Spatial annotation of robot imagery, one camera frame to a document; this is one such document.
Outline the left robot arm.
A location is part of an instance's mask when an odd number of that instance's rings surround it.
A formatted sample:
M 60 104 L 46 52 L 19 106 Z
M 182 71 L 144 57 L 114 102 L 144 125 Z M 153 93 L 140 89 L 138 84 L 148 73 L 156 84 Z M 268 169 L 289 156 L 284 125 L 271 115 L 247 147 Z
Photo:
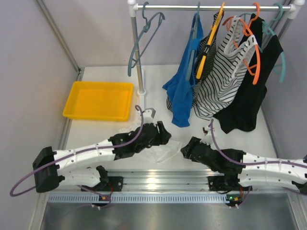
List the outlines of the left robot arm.
M 86 147 L 69 150 L 45 147 L 33 162 L 35 189 L 45 193 L 59 186 L 83 185 L 104 190 L 108 177 L 103 162 L 130 158 L 144 149 L 166 145 L 171 136 L 163 122 L 158 121 Z

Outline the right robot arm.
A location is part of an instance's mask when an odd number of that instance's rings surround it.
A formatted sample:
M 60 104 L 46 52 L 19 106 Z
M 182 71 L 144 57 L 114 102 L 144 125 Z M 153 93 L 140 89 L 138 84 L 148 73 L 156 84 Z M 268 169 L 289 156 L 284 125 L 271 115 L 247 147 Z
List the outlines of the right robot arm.
M 237 149 L 212 149 L 200 138 L 192 137 L 181 150 L 185 159 L 206 165 L 222 174 L 223 180 L 214 187 L 228 190 L 241 186 L 276 186 L 297 193 L 307 193 L 307 160 L 266 158 Z

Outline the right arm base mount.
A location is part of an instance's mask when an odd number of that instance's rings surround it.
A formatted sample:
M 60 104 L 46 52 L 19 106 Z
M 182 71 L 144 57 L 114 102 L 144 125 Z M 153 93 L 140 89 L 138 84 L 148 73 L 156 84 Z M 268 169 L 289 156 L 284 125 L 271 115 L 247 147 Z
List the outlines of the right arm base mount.
M 227 175 L 216 175 L 216 176 L 209 176 L 208 185 L 210 191 L 215 192 L 231 192 L 231 191 L 243 191 L 248 190 L 248 186 L 242 186 L 239 182 L 237 176 L 227 176 Z

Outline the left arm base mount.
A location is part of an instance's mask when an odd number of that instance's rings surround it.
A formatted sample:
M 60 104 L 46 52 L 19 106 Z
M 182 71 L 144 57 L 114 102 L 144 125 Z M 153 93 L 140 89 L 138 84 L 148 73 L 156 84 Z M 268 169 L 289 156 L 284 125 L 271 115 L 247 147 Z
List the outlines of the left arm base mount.
M 107 184 L 99 183 L 94 187 L 88 187 L 88 186 L 85 186 L 85 185 L 84 185 L 84 187 L 86 189 L 89 189 L 89 190 L 95 191 L 95 192 L 110 192 L 111 190 L 113 192 L 122 191 L 123 179 L 124 179 L 122 176 L 110 176 L 108 179 L 109 179 L 109 182 Z

